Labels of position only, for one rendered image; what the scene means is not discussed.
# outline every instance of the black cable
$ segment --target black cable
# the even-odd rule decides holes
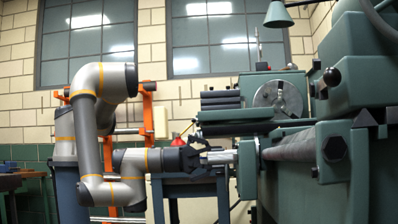
[[[294,6],[304,6],[306,4],[313,4],[313,3],[320,3],[325,1],[334,1],[334,0],[308,0],[308,1],[299,1],[299,2],[292,2],[284,4],[286,8],[294,7]]]
[[[239,202],[241,202],[240,198],[235,202],[234,205],[231,206],[231,208],[229,208],[229,211],[232,211],[232,209],[234,209],[238,205]]]

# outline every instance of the window frame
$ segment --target window frame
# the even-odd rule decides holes
[[[232,15],[250,15],[250,14],[263,14],[264,18],[266,13],[258,13],[258,12],[239,12],[239,13],[232,13]],[[197,16],[224,16],[225,14],[207,14],[207,15],[197,15]],[[167,49],[167,79],[168,80],[176,80],[176,79],[185,79],[185,78],[211,78],[211,77],[230,77],[230,76],[238,76],[240,72],[220,72],[220,73],[201,73],[201,74],[193,74],[193,75],[174,75],[174,70],[173,70],[173,30],[172,30],[172,0],[166,0],[166,49]],[[290,41],[289,41],[289,32],[287,28],[282,29],[282,36],[283,36],[283,44],[284,44],[284,50],[285,50],[285,62],[286,64],[292,62],[291,54],[290,54]],[[281,41],[266,41],[266,42],[260,42],[260,43],[267,43],[267,44],[272,44],[272,43],[281,43]],[[236,43],[236,44],[252,44],[250,41],[247,43]],[[212,45],[222,45],[222,44],[211,44],[208,43],[206,46],[212,46]],[[196,46],[203,46],[203,45],[184,45],[183,47],[196,47]],[[249,66],[251,66],[251,58],[250,58],[250,52],[249,52]]]
[[[70,10],[70,17],[72,17],[72,6],[73,4],[79,4],[79,3],[83,3],[83,2],[89,2],[89,1],[94,1],[94,0],[85,0],[85,1],[79,1],[79,2],[72,2],[71,3],[67,3],[67,4],[60,4],[57,6],[50,6],[48,8],[51,7],[59,7],[59,6],[71,6],[71,10]],[[41,81],[41,63],[42,63],[42,38],[43,38],[43,24],[44,24],[44,9],[45,9],[45,0],[41,0],[40,1],[40,12],[39,12],[39,18],[38,18],[38,26],[37,26],[37,34],[36,34],[36,40],[37,40],[37,44],[36,44],[36,57],[35,57],[35,90],[53,90],[53,89],[59,89],[59,88],[63,88],[65,86],[69,86],[70,84],[64,84],[64,85],[51,85],[51,86],[40,86],[40,81]],[[104,14],[104,0],[102,0],[102,15]],[[81,27],[81,28],[76,28],[76,29],[72,29],[71,28],[71,22],[69,24],[69,28],[67,31],[69,31],[69,40],[68,40],[68,57],[66,58],[58,58],[57,60],[61,60],[61,59],[68,59],[68,82],[69,82],[69,66],[70,66],[70,59],[71,58],[79,58],[79,57],[89,57],[89,56],[100,56],[100,59],[102,60],[102,55],[107,55],[107,54],[114,54],[115,52],[107,52],[107,53],[102,53],[102,48],[103,48],[103,27],[104,26],[108,26],[108,25],[116,25],[116,24],[126,24],[126,23],[130,23],[129,22],[115,22],[115,23],[111,23],[111,24],[102,24],[101,25],[97,25],[97,26],[89,26],[89,27]],[[138,64],[138,57],[137,57],[137,48],[138,48],[138,0],[134,0],[134,20],[133,20],[133,24],[134,24],[134,63],[137,65]],[[86,28],[91,28],[91,27],[101,27],[101,52],[99,54],[91,54],[91,55],[82,55],[82,56],[76,56],[76,57],[71,57],[69,55],[70,53],[70,33],[73,30],[78,30],[78,29],[86,29]],[[56,32],[49,32],[49,34],[52,33],[57,33],[57,32],[65,32],[65,30],[63,31],[56,31]]]

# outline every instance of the black triangular part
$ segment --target black triangular part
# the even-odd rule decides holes
[[[377,127],[379,125],[366,108],[363,108],[353,121],[354,124],[351,128]]]

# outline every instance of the green tiled wall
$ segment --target green tiled wall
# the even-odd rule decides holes
[[[171,141],[155,142],[155,147],[170,146]],[[103,161],[103,145],[101,145],[101,158]],[[113,143],[113,149],[123,149],[127,147],[145,147],[143,142],[121,142]],[[55,205],[54,189],[52,180],[50,179],[50,169],[47,167],[47,158],[52,157],[54,144],[40,144],[40,145],[0,145],[0,164],[3,161],[17,161],[17,165],[22,169],[35,169],[35,171],[47,172],[47,199],[50,207],[50,218],[52,224],[57,223],[57,209]],[[28,191],[23,194],[17,194],[17,211],[18,221],[20,224],[44,224],[44,203],[41,181],[39,178],[27,179]],[[7,219],[9,223],[9,199],[5,196]],[[108,208],[98,207],[90,208],[90,215],[108,216]],[[124,213],[122,208],[119,208],[119,216],[125,217],[143,217],[144,213]]]

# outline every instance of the window pane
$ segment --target window pane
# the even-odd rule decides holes
[[[42,39],[42,60],[68,57],[69,31],[45,34]]]
[[[71,28],[98,26],[102,24],[102,1],[88,1],[72,6]]]
[[[104,26],[102,51],[105,53],[127,50],[134,50],[134,24]]]
[[[242,0],[207,0],[207,13],[209,15],[237,12],[244,12]]]
[[[69,29],[70,5],[44,10],[43,33]]]
[[[68,3],[70,3],[70,0],[45,0],[44,7],[58,6],[61,4],[68,4]]]
[[[40,86],[68,84],[68,59],[42,62]]]
[[[283,41],[282,29],[271,29],[262,25],[265,18],[265,14],[248,15],[249,41],[256,41],[256,37],[254,36],[255,27],[259,29],[260,41]]]
[[[193,15],[206,15],[206,0],[172,0],[172,16]]]
[[[103,24],[134,20],[134,0],[105,0]]]
[[[210,73],[209,47],[173,49],[174,75]]]
[[[70,32],[70,56],[99,54],[101,28],[78,29]]]
[[[100,62],[100,56],[71,58],[69,60],[69,83],[72,83],[73,77],[75,77],[77,71],[90,62]]]
[[[251,70],[256,71],[257,48],[256,44],[250,45]],[[262,44],[262,62],[268,62],[271,70],[279,70],[286,66],[285,48],[282,43]]]
[[[210,58],[212,73],[250,71],[247,44],[211,46]]]
[[[120,52],[102,55],[103,62],[134,62],[134,52]]]
[[[270,2],[271,0],[246,0],[246,12],[267,12]]]
[[[244,15],[209,16],[209,33],[211,44],[248,41]]]
[[[208,44],[205,16],[172,20],[173,46]]]

